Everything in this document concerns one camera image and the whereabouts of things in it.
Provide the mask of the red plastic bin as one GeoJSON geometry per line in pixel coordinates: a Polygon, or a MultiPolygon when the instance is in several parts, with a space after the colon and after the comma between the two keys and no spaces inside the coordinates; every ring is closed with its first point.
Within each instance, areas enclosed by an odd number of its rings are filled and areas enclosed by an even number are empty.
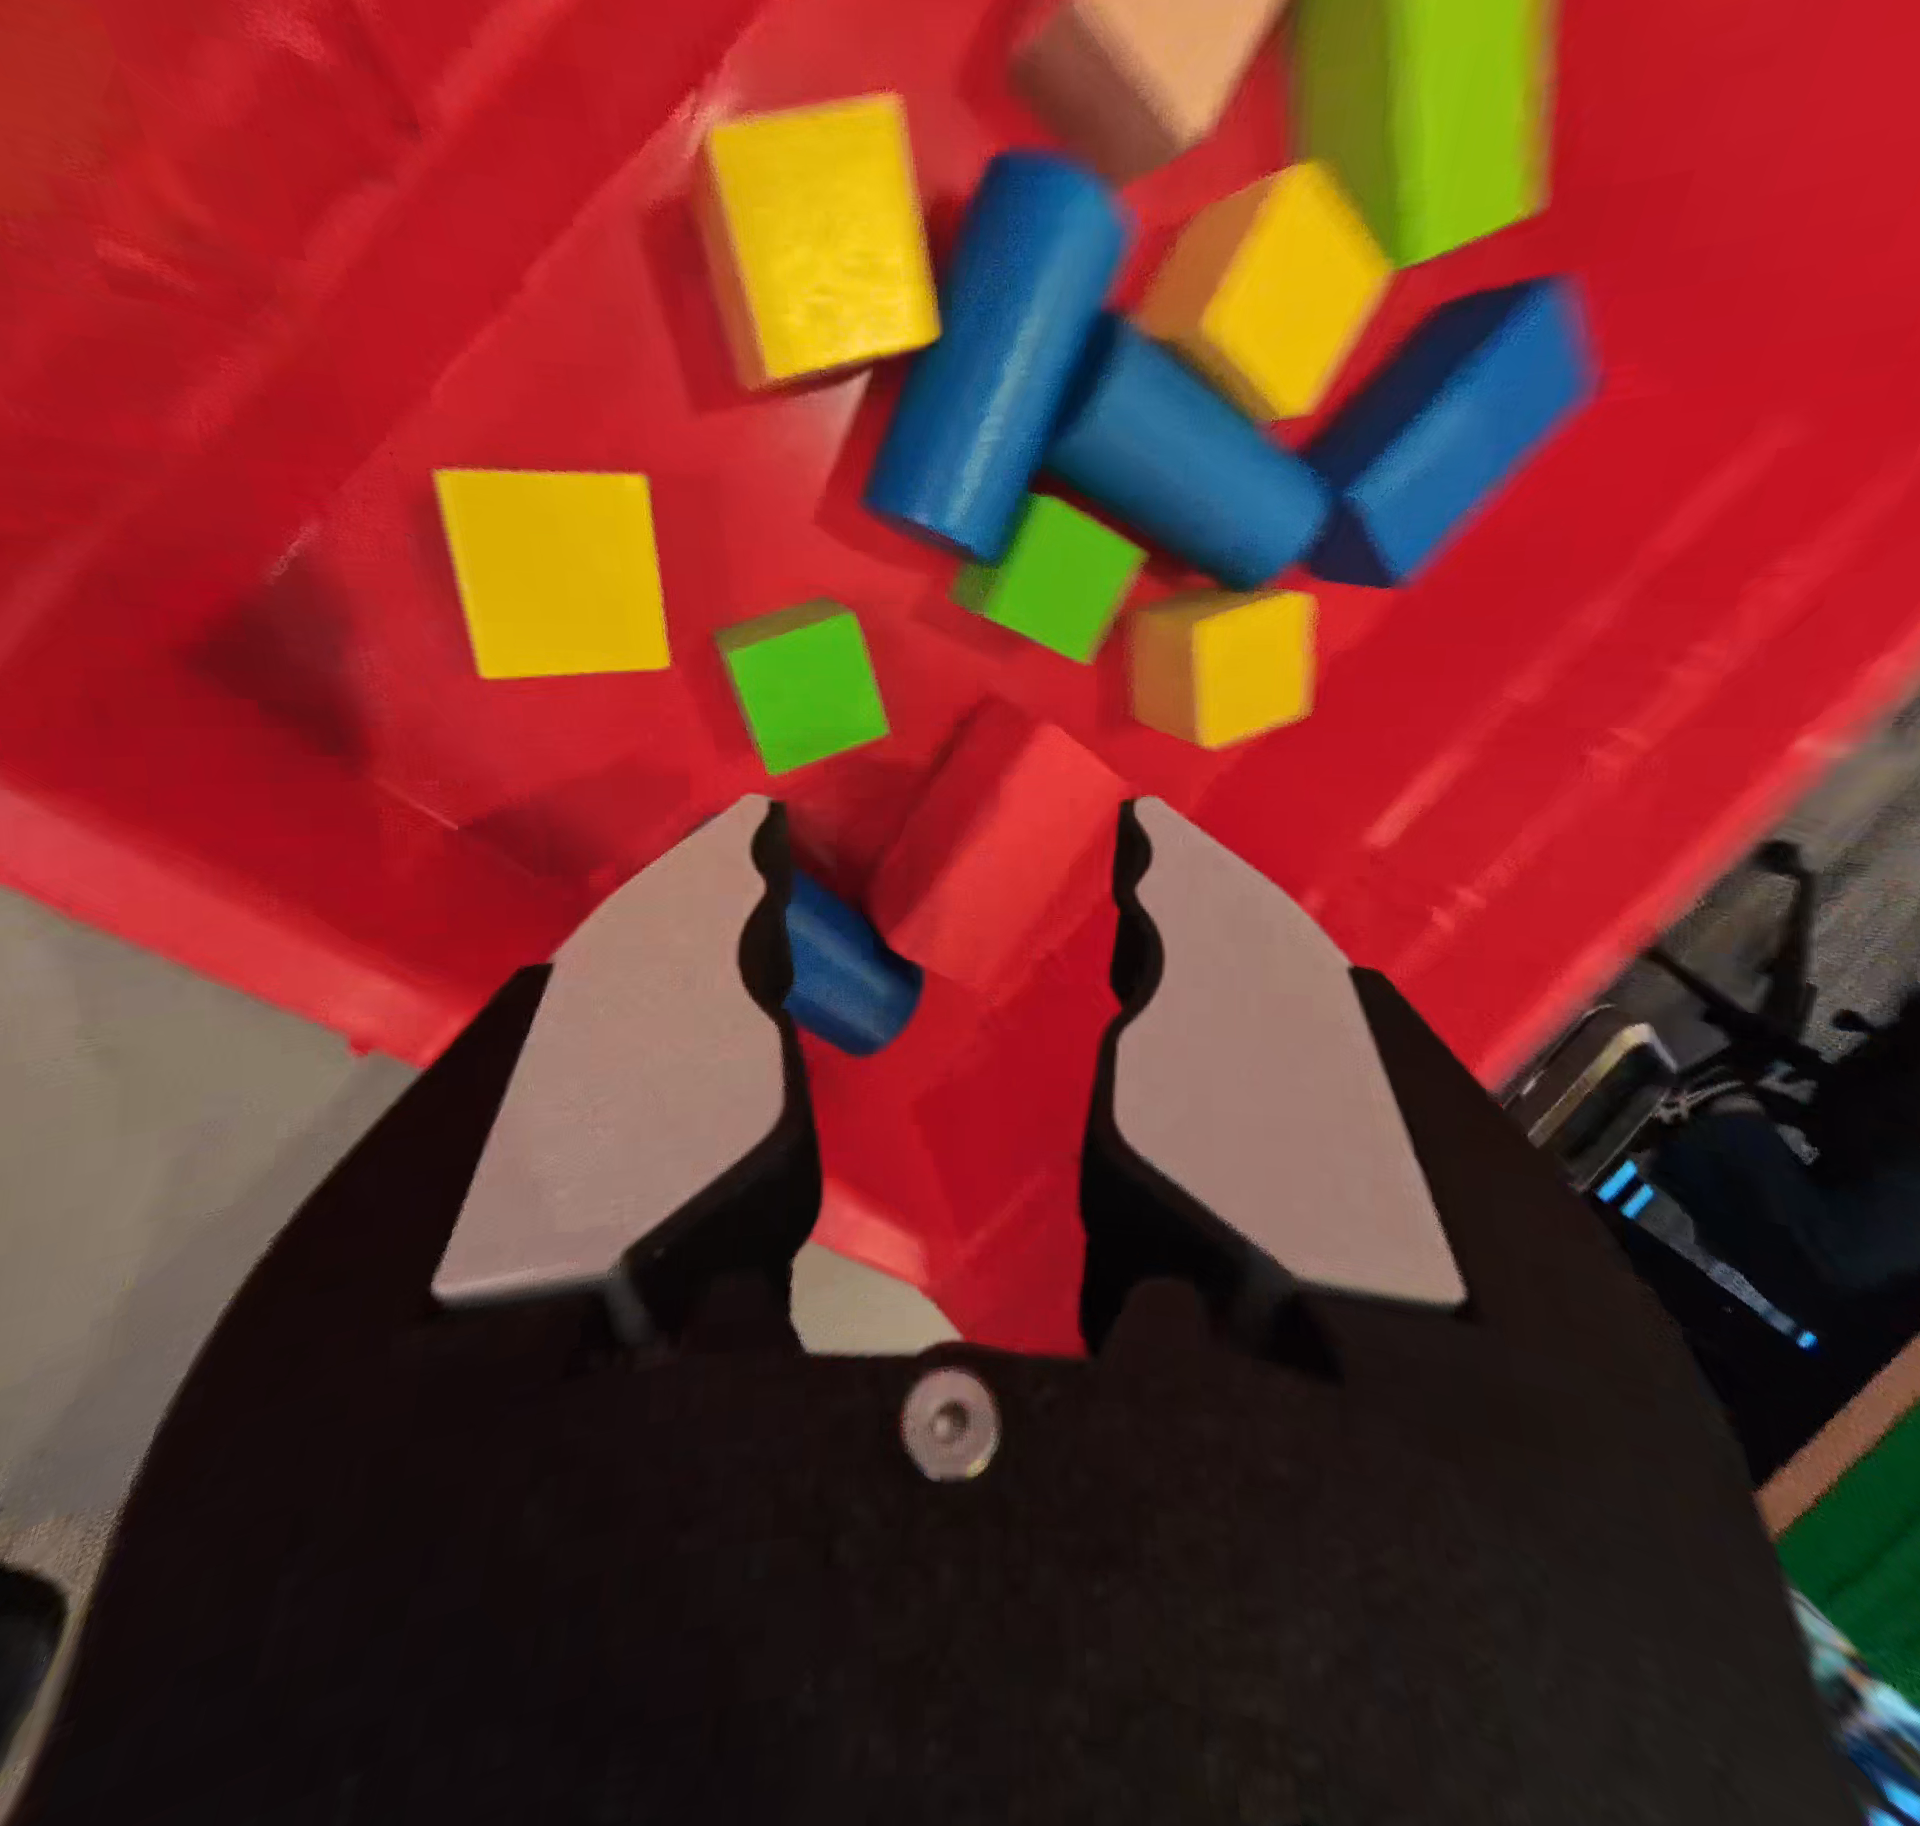
{"type": "Polygon", "coordinates": [[[1315,707],[1208,752],[949,600],[863,502],[896,366],[745,392],[694,217],[731,110],[896,91],[936,238],[1002,0],[5,0],[91,127],[5,213],[5,878],[424,1064],[745,794],[858,885],[1002,701],[1204,823],[1500,1080],[1917,685],[1917,0],[1562,0],[1546,210],[1594,397],[1390,589],[1309,557],[1315,707]],[[436,469],[641,472],[673,663],[483,679],[436,469]],[[715,632],[841,602],[888,737],[773,777],[715,632]]]}

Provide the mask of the small green wooden block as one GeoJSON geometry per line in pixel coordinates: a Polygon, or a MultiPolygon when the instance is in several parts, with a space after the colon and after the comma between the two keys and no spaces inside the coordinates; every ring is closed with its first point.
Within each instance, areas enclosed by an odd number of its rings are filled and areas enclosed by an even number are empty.
{"type": "Polygon", "coordinates": [[[1031,493],[996,561],[968,561],[949,600],[1047,652],[1090,666],[1148,551],[1059,493],[1031,493]]]}

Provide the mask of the green wooden cube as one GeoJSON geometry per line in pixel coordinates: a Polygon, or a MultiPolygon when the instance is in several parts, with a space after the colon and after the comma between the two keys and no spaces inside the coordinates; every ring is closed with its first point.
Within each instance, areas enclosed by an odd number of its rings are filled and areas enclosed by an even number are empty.
{"type": "Polygon", "coordinates": [[[857,612],[815,597],[715,632],[757,758],[773,777],[886,739],[890,712],[857,612]]]}

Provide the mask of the natural wooden block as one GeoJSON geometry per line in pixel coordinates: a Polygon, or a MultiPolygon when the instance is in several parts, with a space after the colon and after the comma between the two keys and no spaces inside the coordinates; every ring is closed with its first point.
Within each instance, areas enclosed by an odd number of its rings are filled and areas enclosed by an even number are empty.
{"type": "Polygon", "coordinates": [[[1112,184],[1201,143],[1288,0],[1022,0],[1010,84],[1112,184]]]}

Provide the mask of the blue wooden cylinder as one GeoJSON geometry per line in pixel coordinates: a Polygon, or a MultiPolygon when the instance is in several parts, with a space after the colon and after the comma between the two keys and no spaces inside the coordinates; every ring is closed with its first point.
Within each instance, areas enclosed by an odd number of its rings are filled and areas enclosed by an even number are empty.
{"type": "Polygon", "coordinates": [[[1228,589],[1305,564],[1337,513],[1309,461],[1111,310],[1072,374],[1043,472],[1228,589]]]}
{"type": "Polygon", "coordinates": [[[943,330],[881,433],[870,513],[976,565],[1004,557],[1133,238],[1078,160],[988,162],[938,284],[943,330]]]}
{"type": "Polygon", "coordinates": [[[790,985],[785,1010],[851,1056],[901,1040],[924,993],[924,970],[892,950],[863,911],[818,878],[794,871],[785,905],[790,985]]]}

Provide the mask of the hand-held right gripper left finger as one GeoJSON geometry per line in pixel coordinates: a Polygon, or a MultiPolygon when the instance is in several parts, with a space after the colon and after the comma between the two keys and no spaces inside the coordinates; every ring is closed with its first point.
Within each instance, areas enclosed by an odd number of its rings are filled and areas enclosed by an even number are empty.
{"type": "Polygon", "coordinates": [[[689,1317],[790,1297],[823,1208],[793,984],[788,822],[740,798],[620,884],[548,963],[436,1268],[449,1307],[609,1291],[689,1317]]]}

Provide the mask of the yellow wooden cube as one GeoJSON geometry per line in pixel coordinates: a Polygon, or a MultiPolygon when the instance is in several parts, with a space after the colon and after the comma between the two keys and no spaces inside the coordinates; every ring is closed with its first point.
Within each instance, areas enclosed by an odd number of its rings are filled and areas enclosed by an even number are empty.
{"type": "Polygon", "coordinates": [[[748,392],[860,372],[943,336],[898,91],[720,120],[692,216],[732,374],[748,392]]]}

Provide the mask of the red wooden block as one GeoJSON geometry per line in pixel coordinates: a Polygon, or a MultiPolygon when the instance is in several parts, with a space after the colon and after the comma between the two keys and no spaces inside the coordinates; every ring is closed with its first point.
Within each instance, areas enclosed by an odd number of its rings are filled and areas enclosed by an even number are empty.
{"type": "Polygon", "coordinates": [[[1002,700],[949,739],[876,859],[867,913],[905,960],[981,995],[1006,991],[1128,781],[1057,723],[1002,700]]]}

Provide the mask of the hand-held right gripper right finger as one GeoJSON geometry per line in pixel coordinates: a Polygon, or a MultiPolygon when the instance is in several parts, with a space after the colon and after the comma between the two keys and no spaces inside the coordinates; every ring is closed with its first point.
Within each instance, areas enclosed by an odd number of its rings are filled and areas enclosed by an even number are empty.
{"type": "Polygon", "coordinates": [[[1294,1288],[1458,1310],[1468,1285],[1357,966],[1162,798],[1118,818],[1116,1018],[1088,1114],[1090,1244],[1159,1219],[1236,1315],[1294,1288]]]}

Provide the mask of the long green wooden block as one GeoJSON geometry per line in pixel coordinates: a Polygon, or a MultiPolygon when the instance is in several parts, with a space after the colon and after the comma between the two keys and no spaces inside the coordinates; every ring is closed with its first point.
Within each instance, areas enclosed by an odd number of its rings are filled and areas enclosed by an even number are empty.
{"type": "Polygon", "coordinates": [[[1542,213],[1560,0],[1294,0],[1294,140],[1395,269],[1542,213]]]}

